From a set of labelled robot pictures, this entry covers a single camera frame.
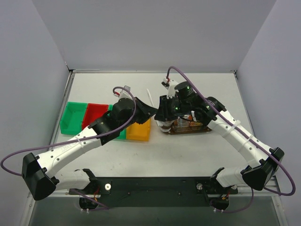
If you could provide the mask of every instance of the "red bin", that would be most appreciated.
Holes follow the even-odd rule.
[[[88,104],[81,129],[84,129],[97,118],[103,116],[108,111],[108,108],[109,105]]]

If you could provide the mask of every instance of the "metal frame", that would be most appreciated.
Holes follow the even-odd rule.
[[[55,141],[57,140],[60,119],[62,117],[62,114],[63,114],[63,111],[66,107],[66,104],[68,102],[68,98],[69,98],[69,94],[70,94],[70,91],[71,91],[73,79],[74,79],[74,74],[72,72],[70,72],[69,76],[68,76],[66,86],[65,86],[65,91],[64,91],[64,95],[63,95],[63,99],[62,99],[62,103],[61,103],[61,108],[60,108],[59,114],[58,114],[56,122],[55,122],[55,129],[54,129],[53,134],[51,136],[50,144],[54,144]],[[23,211],[23,215],[22,215],[21,220],[20,220],[20,226],[28,226],[28,224],[30,222],[30,219],[31,219],[31,216],[32,216],[32,211],[33,211],[34,204],[35,204],[35,200],[33,199],[32,194],[28,193],[27,201],[26,201],[26,204],[25,204],[25,209]]]
[[[59,121],[60,121],[60,119],[62,117],[64,108],[65,108],[65,106],[66,106],[66,104],[68,102],[68,98],[69,98],[69,94],[70,94],[70,91],[71,91],[72,83],[73,83],[75,74],[77,74],[77,73],[166,73],[166,71],[73,70],[72,72],[69,73],[69,78],[67,80],[67,84],[66,84],[66,87],[65,87],[65,91],[64,91],[64,96],[63,96],[61,108],[60,108],[59,115],[58,115],[56,123],[55,123],[55,129],[54,129],[53,135],[51,137],[51,141],[50,141],[51,144],[53,144],[57,140],[57,137],[58,137],[58,134],[59,134],[58,133],[58,130],[59,130]],[[219,73],[233,73],[233,75],[235,76],[235,71],[219,72]],[[236,76],[235,76],[235,79],[236,79],[236,83],[237,83],[237,86],[238,86],[238,90],[240,92],[240,88],[239,88],[239,84],[238,84]],[[249,118],[249,114],[248,114],[248,111],[246,109],[244,101],[243,101],[243,104],[244,104],[245,111],[247,113],[248,120],[249,120],[250,125],[251,125],[252,133],[254,134],[254,131],[253,131],[253,128],[252,128],[252,124],[251,124],[251,121],[250,121],[250,118]],[[278,187],[278,183],[277,183],[276,177],[273,177],[268,182],[268,184],[267,184],[266,187],[278,190],[279,187]],[[238,194],[237,194],[237,196],[244,197],[244,196],[251,196],[251,195],[252,195],[251,189],[248,186],[238,186]],[[288,225],[287,219],[286,219],[286,216],[285,216],[285,212],[284,212],[284,209],[283,209],[283,205],[282,205],[282,202],[281,202],[281,199],[280,199],[279,195],[274,194],[274,193],[270,193],[270,192],[265,191],[265,190],[254,191],[254,195],[255,196],[268,196],[268,197],[272,197],[272,200],[273,200],[273,203],[274,203],[274,206],[275,206],[276,214],[277,214],[277,217],[278,217],[280,225],[281,226],[287,226]],[[51,194],[51,197],[66,197],[66,196],[69,196],[68,190],[60,190],[60,191],[56,191],[56,192],[54,192],[54,193]],[[32,195],[29,193],[27,201],[26,201],[26,204],[25,204],[25,209],[24,209],[21,221],[20,221],[20,226],[27,226],[29,224],[31,216],[32,216],[32,211],[33,211],[34,204],[35,204],[35,201],[34,201]]]

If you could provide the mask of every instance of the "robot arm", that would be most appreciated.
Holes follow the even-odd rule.
[[[113,132],[125,124],[133,115],[134,101],[136,103],[136,112],[133,119],[123,128]],[[111,111],[106,112],[102,117],[96,119],[78,135],[70,139],[74,140],[74,143],[59,146],[36,156],[32,153],[26,155],[23,158],[22,177],[33,198],[41,200],[55,190],[67,188],[84,189],[92,182],[97,183],[95,176],[89,169],[68,173],[60,173],[59,170],[82,154],[117,138],[120,132],[131,124],[135,122],[139,124],[145,123],[156,112],[156,108],[146,105],[136,97],[133,100],[129,95],[121,92],[119,101],[114,104]],[[104,133],[106,135],[102,137],[80,140]]]
[[[231,127],[194,92],[188,82],[178,84],[174,80],[164,78],[162,85],[167,88],[168,95],[160,97],[160,106],[155,119],[163,121],[162,124],[164,125],[173,122],[178,117],[191,115],[194,121],[201,122],[204,126],[217,132],[245,158],[248,167],[220,168],[214,173],[213,178],[222,187],[247,184],[255,190],[262,190],[276,172],[277,164],[256,145],[252,144],[250,139],[279,161],[282,160],[284,152],[280,148],[272,149],[260,142],[240,124],[239,120],[235,120],[218,100],[214,97],[208,97],[207,100],[217,111],[227,120],[233,122],[234,125]],[[235,127],[246,133],[249,139],[240,134]]]

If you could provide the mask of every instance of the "green bin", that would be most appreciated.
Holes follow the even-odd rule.
[[[62,134],[77,135],[81,132],[87,103],[68,102],[60,121]]]

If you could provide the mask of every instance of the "screw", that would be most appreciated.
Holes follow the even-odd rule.
[[[203,185],[202,185],[201,183],[198,183],[198,184],[197,184],[197,189],[198,189],[198,190],[202,190],[202,189],[203,189]]]
[[[111,185],[110,185],[110,184],[106,184],[106,185],[104,186],[104,188],[105,188],[107,191],[109,191],[109,190],[111,190]]]

